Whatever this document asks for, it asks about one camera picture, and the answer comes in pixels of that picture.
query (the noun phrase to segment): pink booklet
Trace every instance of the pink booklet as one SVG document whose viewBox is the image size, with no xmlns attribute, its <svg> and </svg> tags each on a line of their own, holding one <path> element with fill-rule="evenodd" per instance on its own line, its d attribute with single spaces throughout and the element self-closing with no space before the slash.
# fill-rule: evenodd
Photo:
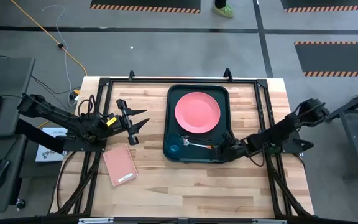
<svg viewBox="0 0 358 224">
<path fill-rule="evenodd" d="M 136 166 L 127 145 L 115 147 L 103 153 L 103 157 L 113 186 L 137 177 Z"/>
</svg>

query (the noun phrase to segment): wooden table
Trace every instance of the wooden table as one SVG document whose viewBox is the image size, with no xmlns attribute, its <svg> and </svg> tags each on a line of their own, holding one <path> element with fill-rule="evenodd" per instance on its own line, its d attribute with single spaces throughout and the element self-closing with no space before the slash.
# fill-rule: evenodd
<svg viewBox="0 0 358 224">
<path fill-rule="evenodd" d="M 85 77 L 80 99 L 96 96 L 100 77 Z M 273 218 L 272 199 L 266 167 L 255 166 L 248 158 L 225 164 L 184 164 L 171 162 L 162 152 L 167 91 L 172 84 L 115 83 L 109 112 L 120 114 L 115 101 L 127 101 L 128 107 L 147 109 L 133 116 L 133 122 L 150 121 L 137 135 L 140 144 L 129 146 L 139 176 L 128 183 L 113 187 L 103 158 L 96 183 L 92 216 L 109 217 L 192 217 L 192 218 Z M 230 94 L 232 129 L 237 138 L 256 133 L 259 119 L 252 85 L 222 85 Z M 290 113 L 283 79 L 268 79 L 275 121 Z M 81 112 L 86 112 L 83 105 Z M 127 133 L 108 139 L 106 150 L 128 144 Z M 73 193 L 80 179 L 84 153 L 77 153 L 68 163 L 60 185 L 61 203 Z M 294 196 L 313 213 L 313 207 L 301 162 L 284 154 L 287 184 Z M 88 189 L 85 189 L 83 207 Z M 280 208 L 284 211 L 281 192 Z M 51 212 L 57 210 L 56 199 Z"/>
</svg>

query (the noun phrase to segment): black floor mat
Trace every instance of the black floor mat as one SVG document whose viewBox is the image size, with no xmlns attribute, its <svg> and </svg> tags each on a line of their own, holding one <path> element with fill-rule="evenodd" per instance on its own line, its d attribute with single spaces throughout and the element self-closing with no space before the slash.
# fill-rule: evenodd
<svg viewBox="0 0 358 224">
<path fill-rule="evenodd" d="M 331 12 L 358 10 L 358 0 L 281 0 L 286 12 Z"/>
<path fill-rule="evenodd" d="M 92 9 L 200 13 L 200 0 L 92 0 Z"/>
<path fill-rule="evenodd" d="M 358 77 L 358 41 L 297 41 L 304 76 Z"/>
</svg>

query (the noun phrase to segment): gray floor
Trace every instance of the gray floor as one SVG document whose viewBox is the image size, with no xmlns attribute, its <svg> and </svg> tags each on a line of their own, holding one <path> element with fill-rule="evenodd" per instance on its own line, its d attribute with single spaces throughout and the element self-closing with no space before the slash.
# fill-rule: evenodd
<svg viewBox="0 0 358 224">
<path fill-rule="evenodd" d="M 42 25 L 54 26 L 61 9 L 41 10 L 62 4 L 66 13 L 62 27 L 129 27 L 129 28 L 224 28 L 256 29 L 252 0 L 229 0 L 236 17 L 225 19 L 210 12 L 212 0 L 201 0 L 201 14 L 169 14 L 89 9 L 90 0 L 17 1 Z M 259 1 L 265 29 L 358 30 L 358 11 L 285 13 L 280 0 Z M 8 0 L 0 0 L 0 26 L 34 26 Z M 258 34 L 224 33 L 154 33 L 154 32 L 64 32 L 70 52 L 83 63 L 89 75 L 127 75 L 133 69 L 146 76 L 219 77 L 226 67 L 236 77 L 266 77 Z M 358 40 L 358 35 L 279 35 L 267 34 L 266 42 L 273 76 L 284 78 L 292 109 L 308 98 L 325 101 L 329 110 L 346 103 L 358 94 L 358 78 L 304 77 L 296 55 L 294 41 Z M 34 57 L 34 76 L 55 91 L 68 89 L 64 54 L 43 32 L 0 31 L 0 55 Z M 68 61 L 73 86 L 81 85 L 83 72 Z M 44 95 L 55 105 L 59 102 L 35 82 L 28 93 Z M 67 105 L 67 96 L 58 95 Z M 28 119 L 34 125 L 42 119 Z M 342 176 L 358 170 L 356 154 L 348 146 L 338 120 L 316 128 L 301 130 L 303 139 L 315 143 L 305 153 L 306 176 L 315 213 L 324 218 L 358 221 L 358 182 L 344 183 Z M 31 161 L 33 154 L 26 155 Z M 27 174 L 33 169 L 27 164 Z M 57 171 L 50 177 L 26 178 L 30 190 L 22 194 L 32 206 L 3 214 L 26 217 L 46 214 L 55 185 Z"/>
</svg>

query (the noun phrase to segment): yellow shoe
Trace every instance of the yellow shoe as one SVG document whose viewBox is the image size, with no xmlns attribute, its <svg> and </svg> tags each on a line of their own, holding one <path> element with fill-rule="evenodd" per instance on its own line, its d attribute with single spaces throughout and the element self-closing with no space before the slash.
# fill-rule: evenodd
<svg viewBox="0 0 358 224">
<path fill-rule="evenodd" d="M 226 18 L 233 18 L 234 17 L 234 12 L 233 9 L 226 4 L 225 7 L 218 9 L 215 5 L 212 7 L 212 11 L 220 16 L 226 17 Z"/>
</svg>

